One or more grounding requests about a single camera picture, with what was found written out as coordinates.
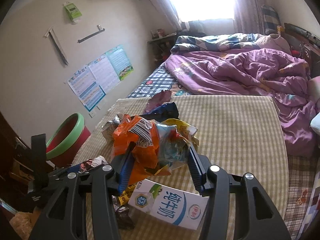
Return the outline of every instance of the paper sheet on wall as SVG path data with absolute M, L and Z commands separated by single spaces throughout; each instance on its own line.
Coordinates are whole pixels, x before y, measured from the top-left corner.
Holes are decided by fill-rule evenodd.
M 121 81 L 133 71 L 132 64 L 121 45 L 108 50 L 106 55 Z
M 88 67 L 105 93 L 108 93 L 120 83 L 120 79 L 106 53 L 102 54 L 100 58 L 90 62 Z
M 84 66 L 81 70 L 75 72 L 68 80 L 68 84 L 89 112 L 106 95 L 88 66 Z

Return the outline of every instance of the red trash can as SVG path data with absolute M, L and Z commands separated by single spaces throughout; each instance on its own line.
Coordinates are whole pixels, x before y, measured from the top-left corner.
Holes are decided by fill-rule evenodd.
M 48 141 L 47 160 L 60 168 L 71 165 L 78 150 L 90 135 L 82 114 L 72 114 Z

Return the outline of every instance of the white milk box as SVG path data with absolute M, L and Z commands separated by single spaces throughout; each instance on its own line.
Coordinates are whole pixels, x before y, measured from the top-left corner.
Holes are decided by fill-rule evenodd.
M 129 205 L 173 225 L 196 230 L 208 199 L 144 179 L 137 183 Z

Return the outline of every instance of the green rim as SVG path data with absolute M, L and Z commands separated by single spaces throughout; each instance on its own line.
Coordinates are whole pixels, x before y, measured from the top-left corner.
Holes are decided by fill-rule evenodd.
M 50 160 L 54 157 L 59 156 L 60 154 L 64 153 L 66 150 L 68 150 L 80 137 L 83 129 L 84 129 L 84 117 L 80 113 L 72 114 L 69 116 L 63 123 L 60 125 L 58 130 L 54 133 L 54 135 L 50 138 L 50 140 L 47 142 L 47 147 L 52 142 L 54 137 L 57 135 L 57 133 L 62 129 L 62 127 L 69 122 L 69 120 L 73 117 L 77 116 L 78 120 L 76 122 L 76 125 L 72 129 L 72 131 L 69 133 L 69 135 L 61 142 L 59 143 L 55 148 L 53 148 L 50 152 L 47 152 L 47 160 Z

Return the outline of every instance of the purple duvet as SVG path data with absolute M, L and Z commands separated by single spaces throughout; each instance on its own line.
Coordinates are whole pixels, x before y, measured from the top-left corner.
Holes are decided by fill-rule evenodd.
M 309 66 L 303 59 L 273 49 L 236 49 L 171 55 L 167 70 L 195 95 L 272 97 L 279 110 L 287 153 L 310 157 L 315 136 L 310 122 L 315 103 L 309 99 Z

